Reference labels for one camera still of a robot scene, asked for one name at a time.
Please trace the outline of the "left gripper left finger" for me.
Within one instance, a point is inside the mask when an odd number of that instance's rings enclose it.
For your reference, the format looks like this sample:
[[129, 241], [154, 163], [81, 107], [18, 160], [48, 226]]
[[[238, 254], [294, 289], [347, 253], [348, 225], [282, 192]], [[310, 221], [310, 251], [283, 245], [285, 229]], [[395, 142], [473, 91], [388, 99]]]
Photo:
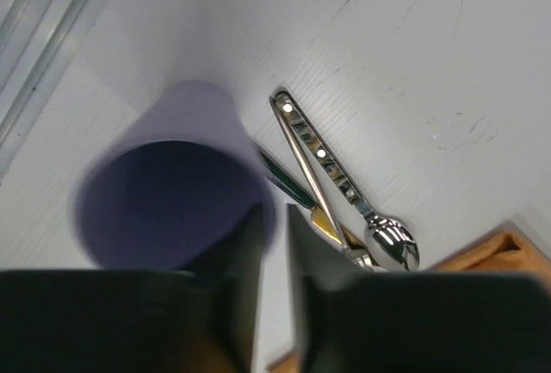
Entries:
[[248, 372], [263, 208], [183, 270], [5, 270], [4, 372]]

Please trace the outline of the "lilac plastic cup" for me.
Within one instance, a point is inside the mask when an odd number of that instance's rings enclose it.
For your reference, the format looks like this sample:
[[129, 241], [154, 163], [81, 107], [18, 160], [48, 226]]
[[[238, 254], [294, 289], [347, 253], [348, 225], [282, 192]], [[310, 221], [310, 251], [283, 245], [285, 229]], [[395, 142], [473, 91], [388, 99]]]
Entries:
[[91, 163], [74, 225], [102, 268], [168, 270], [224, 239], [256, 205], [271, 241], [276, 202], [231, 97], [188, 80]]

